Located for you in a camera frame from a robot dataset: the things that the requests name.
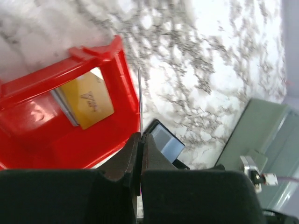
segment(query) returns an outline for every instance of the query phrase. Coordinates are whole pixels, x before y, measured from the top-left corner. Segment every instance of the cable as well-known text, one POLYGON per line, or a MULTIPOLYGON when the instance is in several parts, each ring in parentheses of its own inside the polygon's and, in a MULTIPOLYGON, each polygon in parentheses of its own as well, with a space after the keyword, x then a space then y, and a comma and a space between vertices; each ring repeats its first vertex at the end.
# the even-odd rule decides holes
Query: cable
POLYGON ((278 181, 289 181, 289 182, 296 182, 299 183, 299 179, 295 177, 289 176, 276 176, 278 181))

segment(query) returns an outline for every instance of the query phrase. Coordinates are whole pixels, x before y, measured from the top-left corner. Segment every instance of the marble surface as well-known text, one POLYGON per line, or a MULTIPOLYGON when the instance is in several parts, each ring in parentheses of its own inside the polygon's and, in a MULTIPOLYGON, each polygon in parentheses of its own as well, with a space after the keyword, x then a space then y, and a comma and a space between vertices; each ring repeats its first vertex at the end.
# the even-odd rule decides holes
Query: marble surface
POLYGON ((286 94, 280 0, 2 0, 0 79, 120 34, 142 71, 144 124, 162 121, 191 168, 214 165, 251 97, 286 94))

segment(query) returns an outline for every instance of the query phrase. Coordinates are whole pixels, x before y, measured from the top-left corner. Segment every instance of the red container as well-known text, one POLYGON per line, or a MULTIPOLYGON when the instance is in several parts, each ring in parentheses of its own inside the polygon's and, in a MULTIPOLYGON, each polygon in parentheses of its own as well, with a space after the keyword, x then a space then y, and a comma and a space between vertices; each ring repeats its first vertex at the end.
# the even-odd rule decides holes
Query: red container
POLYGON ((0 82, 0 169, 91 168, 138 131, 138 99, 121 38, 69 53, 71 57, 42 70, 0 82), (95 67, 101 70, 114 114, 83 130, 70 123, 49 91, 95 67))

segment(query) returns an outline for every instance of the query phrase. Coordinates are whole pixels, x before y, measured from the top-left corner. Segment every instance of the purple wire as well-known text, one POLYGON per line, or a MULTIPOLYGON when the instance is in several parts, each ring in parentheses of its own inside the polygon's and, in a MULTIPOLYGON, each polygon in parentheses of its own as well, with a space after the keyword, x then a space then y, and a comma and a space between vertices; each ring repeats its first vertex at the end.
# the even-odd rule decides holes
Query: purple wire
POLYGON ((289 177, 289 176, 276 176, 278 181, 289 181, 299 183, 298 178, 289 177))

